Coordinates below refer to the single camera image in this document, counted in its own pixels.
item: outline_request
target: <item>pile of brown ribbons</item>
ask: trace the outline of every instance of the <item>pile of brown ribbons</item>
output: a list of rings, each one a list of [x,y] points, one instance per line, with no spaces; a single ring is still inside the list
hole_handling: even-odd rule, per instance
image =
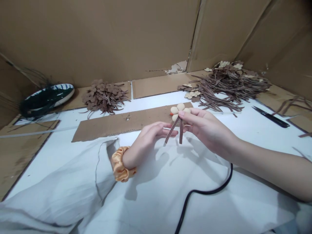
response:
[[[241,111],[242,101],[255,98],[257,94],[265,92],[271,84],[263,77],[253,76],[250,78],[248,72],[243,70],[232,70],[231,67],[213,68],[212,74],[206,76],[195,76],[199,80],[197,88],[200,92],[201,104],[206,109],[221,111],[220,106],[228,107],[230,111]],[[215,94],[224,93],[226,98],[218,98]]]
[[[114,111],[122,110],[118,109],[122,107],[120,104],[124,105],[125,100],[130,101],[125,95],[128,90],[122,91],[120,88],[123,85],[109,84],[102,79],[94,80],[91,89],[82,96],[82,102],[88,105],[88,111],[101,110],[101,114],[104,112],[115,114]]]

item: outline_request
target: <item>hand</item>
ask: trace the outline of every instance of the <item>hand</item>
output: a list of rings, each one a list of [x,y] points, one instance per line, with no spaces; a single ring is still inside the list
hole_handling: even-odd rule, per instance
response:
[[[123,165],[131,170],[138,166],[150,148],[155,144],[155,140],[165,138],[172,124],[156,122],[145,126],[132,146],[123,154]],[[176,137],[178,131],[173,131],[170,137]]]
[[[185,126],[183,132],[193,133],[210,151],[226,157],[230,146],[239,140],[212,113],[190,108],[191,113],[179,111],[179,117],[192,126]]]

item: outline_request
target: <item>sleeve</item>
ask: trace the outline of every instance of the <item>sleeve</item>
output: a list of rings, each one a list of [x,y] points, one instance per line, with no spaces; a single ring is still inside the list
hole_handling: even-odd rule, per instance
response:
[[[116,182],[109,157],[118,148],[117,137],[93,142],[38,184],[0,203],[0,232],[69,233],[102,206]]]

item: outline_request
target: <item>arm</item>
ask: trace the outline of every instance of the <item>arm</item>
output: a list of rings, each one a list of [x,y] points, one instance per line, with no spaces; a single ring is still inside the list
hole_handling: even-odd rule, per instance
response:
[[[236,137],[211,113],[191,108],[179,112],[192,132],[212,152],[275,184],[297,198],[312,201],[312,163],[307,159],[264,149]]]
[[[224,158],[305,202],[312,201],[312,163],[303,157],[239,140]]]
[[[165,138],[169,133],[172,124],[156,122],[145,126],[140,132],[132,146],[123,154],[123,165],[126,169],[131,170],[138,166],[148,151],[153,147],[155,140]],[[173,131],[171,137],[175,137],[178,131]]]

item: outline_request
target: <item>finger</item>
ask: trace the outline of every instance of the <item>finger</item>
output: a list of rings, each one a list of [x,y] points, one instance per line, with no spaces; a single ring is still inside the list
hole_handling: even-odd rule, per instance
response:
[[[206,110],[202,110],[198,108],[190,108],[190,110],[191,110],[191,114],[196,115],[198,117],[207,118],[207,117],[214,116],[212,113]]]
[[[205,120],[202,117],[184,111],[179,111],[179,117],[184,121],[186,121],[187,123],[189,123],[190,125],[196,125],[201,127],[204,126],[205,124]]]
[[[166,134],[166,135],[168,135],[169,132],[170,132],[169,129],[163,129],[162,132],[159,133],[159,135],[161,135],[161,134]],[[178,131],[176,131],[176,130],[172,131],[171,135],[178,135]]]
[[[147,133],[153,126],[159,125],[159,124],[163,124],[163,127],[165,127],[165,128],[171,128],[171,127],[172,127],[172,124],[170,124],[170,123],[158,121],[158,122],[152,123],[152,124],[150,124],[150,125],[146,125],[146,126],[142,129],[141,133],[142,133],[142,134],[145,134],[145,133]]]
[[[156,135],[161,134],[163,130],[163,124],[159,123],[151,127],[151,129],[144,135],[147,140],[153,140]]]
[[[183,133],[186,133],[186,132],[193,133],[193,126],[184,126],[183,127]]]
[[[166,138],[166,137],[167,137],[166,134],[162,134],[162,135],[157,135],[157,136],[156,136],[156,139]]]

